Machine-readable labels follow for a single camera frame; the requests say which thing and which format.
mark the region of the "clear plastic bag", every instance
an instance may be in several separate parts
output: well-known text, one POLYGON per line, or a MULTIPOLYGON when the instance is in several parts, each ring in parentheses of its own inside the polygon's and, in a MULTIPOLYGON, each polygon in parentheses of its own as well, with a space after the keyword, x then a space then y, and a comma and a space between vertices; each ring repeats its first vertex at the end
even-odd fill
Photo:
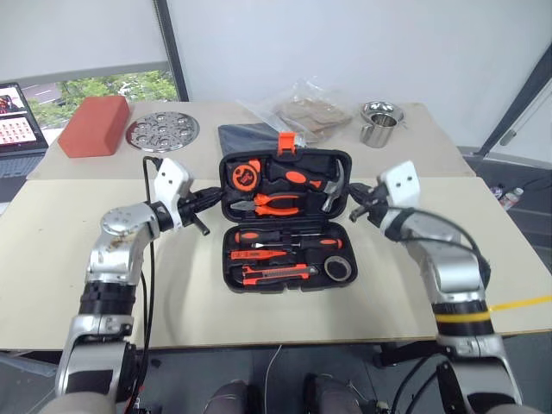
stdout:
POLYGON ((337 91, 300 79, 289 91, 258 103, 239 101, 279 132, 295 131, 308 143, 326 141, 352 119, 353 105, 337 91))

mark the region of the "green trees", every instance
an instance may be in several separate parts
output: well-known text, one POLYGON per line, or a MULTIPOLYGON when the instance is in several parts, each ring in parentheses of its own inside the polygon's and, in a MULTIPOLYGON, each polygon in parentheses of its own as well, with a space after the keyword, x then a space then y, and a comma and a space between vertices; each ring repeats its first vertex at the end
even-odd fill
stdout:
POLYGON ((41 128, 62 128, 85 97, 124 95, 129 101, 174 101, 177 99, 173 77, 167 71, 125 73, 67 80, 57 83, 61 98, 40 105, 36 99, 28 103, 41 128))

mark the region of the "red sponge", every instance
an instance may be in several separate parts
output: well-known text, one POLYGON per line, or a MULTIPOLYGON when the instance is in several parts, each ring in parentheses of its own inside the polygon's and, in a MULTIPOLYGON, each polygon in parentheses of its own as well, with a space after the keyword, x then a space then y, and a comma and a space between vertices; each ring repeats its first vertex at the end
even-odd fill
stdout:
POLYGON ((129 112, 124 97, 87 97, 61 133, 58 143, 70 158, 113 155, 129 112))

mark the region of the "laptop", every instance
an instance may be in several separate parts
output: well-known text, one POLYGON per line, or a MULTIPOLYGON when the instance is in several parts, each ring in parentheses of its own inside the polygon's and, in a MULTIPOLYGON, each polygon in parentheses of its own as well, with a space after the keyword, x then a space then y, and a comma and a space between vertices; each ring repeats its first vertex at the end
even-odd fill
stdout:
POLYGON ((0 203, 16 196, 47 148, 19 84, 0 84, 0 203))

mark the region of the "white tabletop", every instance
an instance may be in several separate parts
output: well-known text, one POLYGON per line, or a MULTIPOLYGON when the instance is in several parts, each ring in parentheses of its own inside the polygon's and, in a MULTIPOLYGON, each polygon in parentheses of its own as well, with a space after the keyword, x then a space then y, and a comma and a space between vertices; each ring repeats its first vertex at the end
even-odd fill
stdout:
MULTIPOLYGON (((193 188, 216 184, 198 180, 193 188)), ((487 303, 552 293, 549 272, 483 181, 421 179, 421 185, 422 207, 465 227, 491 262, 487 303)), ((143 182, 131 179, 36 180, 22 188, 0 216, 0 348, 62 348, 78 311, 100 217, 143 199, 143 182)), ((153 347, 432 337, 436 325, 417 266, 365 219, 351 223, 353 208, 349 199, 336 221, 353 244, 359 277, 347 287, 320 292, 230 291, 221 252, 223 233, 234 224, 223 218, 220 205, 200 214, 210 235, 193 227, 162 235, 156 243, 153 347)), ((145 263, 148 274, 147 254, 145 263)), ((136 299, 140 343, 140 288, 136 299)), ((552 329, 552 304, 494 312, 492 320, 502 333, 552 329)))
MULTIPOLYGON (((389 166, 412 160, 421 177, 473 177, 453 142, 446 136, 421 103, 400 105, 405 122, 393 131, 391 140, 380 149, 360 142, 360 116, 319 148, 341 149, 353 158, 352 177, 377 177, 389 166)), ((152 112, 173 110, 195 117, 199 135, 188 146, 160 156, 169 156, 185 165, 198 179, 218 179, 223 157, 217 128, 224 124, 256 123, 260 120, 238 103, 140 102, 131 105, 128 125, 152 112)), ((110 157, 68 158, 55 141, 44 160, 28 179, 139 179, 141 157, 147 155, 131 147, 124 138, 110 157)))

